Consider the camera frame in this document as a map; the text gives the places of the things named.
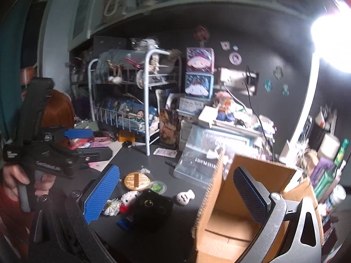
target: blue grip pad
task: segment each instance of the blue grip pad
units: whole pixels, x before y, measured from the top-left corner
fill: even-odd
[[[267,207],[259,196],[257,189],[255,189],[254,184],[245,177],[240,167],[234,170],[233,182],[253,221],[264,225],[268,219]]]
[[[65,137],[69,139],[89,139],[93,136],[91,129],[68,129],[65,131]]]
[[[85,201],[83,214],[88,224],[98,219],[118,182],[119,169],[113,165]]]

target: open cardboard box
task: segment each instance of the open cardboard box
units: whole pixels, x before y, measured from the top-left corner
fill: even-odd
[[[251,219],[248,209],[234,186],[233,172],[239,166],[245,167],[252,177],[261,182],[270,193],[278,192],[285,200],[301,201],[304,197],[311,198],[323,244],[322,219],[316,210],[318,202],[309,180],[284,193],[284,188],[295,173],[294,169],[279,163],[236,155],[228,177],[224,181],[221,154],[193,228],[197,251],[196,263],[236,262],[261,228],[260,224]],[[287,227],[288,222],[283,222],[264,262],[269,262],[276,257]]]

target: bright light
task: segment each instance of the bright light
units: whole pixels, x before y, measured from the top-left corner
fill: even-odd
[[[320,57],[340,71],[351,73],[351,12],[318,18],[311,27],[315,49]]]

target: plush toy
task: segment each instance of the plush toy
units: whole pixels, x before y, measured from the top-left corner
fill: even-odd
[[[187,192],[180,192],[176,196],[176,203],[178,205],[187,205],[190,200],[193,200],[195,198],[195,194],[192,190],[189,190]]]
[[[154,231],[170,217],[173,200],[170,197],[146,189],[132,206],[134,224],[139,228]]]
[[[129,207],[135,202],[136,198],[140,196],[138,191],[130,191],[125,193],[121,199],[108,200],[103,214],[105,216],[115,216],[119,212],[127,212]]]
[[[129,191],[125,193],[121,197],[121,207],[120,207],[120,212],[127,212],[130,208],[130,206],[134,203],[137,197],[140,196],[140,193],[138,191]]]

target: red hair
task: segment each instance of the red hair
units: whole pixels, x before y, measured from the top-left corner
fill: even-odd
[[[63,93],[52,90],[51,98],[44,111],[42,127],[65,126],[74,128],[74,110],[70,99]],[[64,139],[58,144],[69,147],[69,140]]]

